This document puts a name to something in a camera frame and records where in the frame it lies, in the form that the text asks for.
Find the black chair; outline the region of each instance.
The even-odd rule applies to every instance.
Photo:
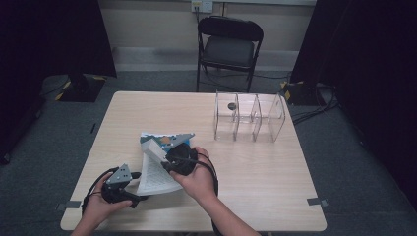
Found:
[[[264,31],[261,27],[251,21],[210,16],[200,20],[198,31],[199,61],[196,91],[199,91],[200,69],[203,66],[206,73],[207,67],[247,72],[246,92],[249,92],[264,39]]]

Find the person's left hand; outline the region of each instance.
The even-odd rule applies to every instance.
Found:
[[[115,204],[108,203],[101,196],[101,188],[104,181],[108,179],[112,173],[104,175],[98,183],[95,185],[92,194],[89,196],[89,203],[84,211],[83,217],[73,232],[73,235],[89,235],[92,231],[98,227],[98,225],[104,221],[111,213],[129,207],[132,201],[123,201]]]

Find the clear acrylic organizer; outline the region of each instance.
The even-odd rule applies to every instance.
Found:
[[[218,141],[276,141],[285,122],[281,96],[217,92],[214,138]]]

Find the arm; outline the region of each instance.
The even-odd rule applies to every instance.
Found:
[[[203,155],[209,157],[208,152],[201,147],[195,149],[199,154],[198,160],[210,166],[209,161],[203,157]],[[187,194],[199,203],[223,235],[260,235],[215,195],[211,174],[205,167],[197,164],[188,176],[173,171],[170,174]]]
[[[119,209],[129,207],[132,201],[123,201],[116,204],[108,203],[101,196],[101,187],[104,181],[111,176],[112,173],[104,175],[100,181],[95,185],[92,194],[89,197],[89,203],[86,207],[86,211],[83,214],[77,227],[74,229],[71,235],[84,236],[90,235],[104,221],[111,213]]]

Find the wooden table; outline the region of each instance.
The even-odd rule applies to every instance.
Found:
[[[214,93],[116,92],[71,201],[81,201],[93,181],[111,167],[126,163],[131,171],[141,171],[141,132],[195,133],[191,146],[208,151],[217,171],[220,199],[257,231],[325,230],[321,206],[307,203],[317,193],[287,107],[275,143],[241,143],[214,139],[214,106]],[[126,190],[136,193],[138,184],[134,180]],[[73,230],[80,218],[80,208],[67,208],[61,227]],[[212,231],[207,214],[183,190],[118,211],[99,229]]]

